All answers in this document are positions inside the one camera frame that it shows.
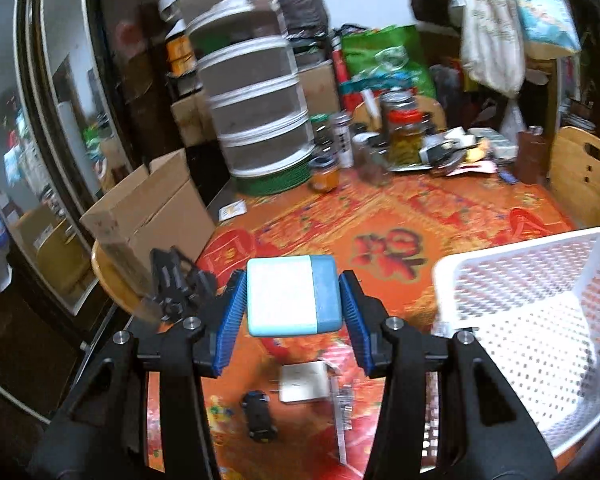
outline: green shopping bag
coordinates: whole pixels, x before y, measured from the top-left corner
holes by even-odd
[[[342,37],[342,54],[351,80],[381,89],[413,85],[433,99],[436,90],[427,70],[415,26],[390,27]]]

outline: table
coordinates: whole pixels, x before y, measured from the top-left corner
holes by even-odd
[[[353,269],[363,290],[382,300],[391,316],[425,331],[436,315],[431,281],[443,256],[573,230],[549,193],[539,186],[503,183],[496,175],[433,178],[395,176],[387,187],[361,182],[341,171],[340,187],[327,195],[301,186],[285,193],[247,198],[245,215],[223,222],[198,265],[226,284],[249,258],[286,254],[332,254],[338,270]],[[347,431],[348,465],[337,459],[333,412],[326,401],[282,404],[280,364],[336,363],[341,382],[354,385],[353,429]],[[231,363],[218,380],[202,380],[206,412],[225,480],[284,476],[325,480],[361,478],[373,443],[384,388],[356,367],[346,328],[298,338],[258,339],[240,327]],[[247,436],[240,399],[250,390],[269,394],[278,439],[257,444]],[[159,375],[148,394],[151,467],[163,470]],[[423,457],[423,465],[434,457]]]

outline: chair handle hole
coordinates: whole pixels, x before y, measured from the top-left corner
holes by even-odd
[[[589,142],[584,143],[584,151],[587,155],[592,156],[596,160],[600,160],[600,149]]]

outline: cardboard box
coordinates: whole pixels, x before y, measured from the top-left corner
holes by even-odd
[[[309,115],[333,114],[340,111],[336,79],[331,61],[298,72]]]
[[[216,139],[216,130],[206,104],[205,91],[196,92],[171,105],[185,146],[195,146]]]
[[[189,176],[184,150],[135,170],[80,218],[138,294],[151,294],[151,249],[195,261],[216,228]]]

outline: screw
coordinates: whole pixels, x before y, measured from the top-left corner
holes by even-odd
[[[384,320],[384,324],[391,330],[400,330],[404,326],[404,321],[399,317],[391,316]]]
[[[202,325],[202,322],[199,318],[195,316],[189,316],[182,320],[182,326],[185,330],[195,330]]]
[[[469,345],[475,341],[475,336],[468,330],[458,332],[458,341],[463,345]]]
[[[127,341],[129,341],[129,332],[126,330],[120,330],[113,335],[113,342],[116,345],[123,345]]]

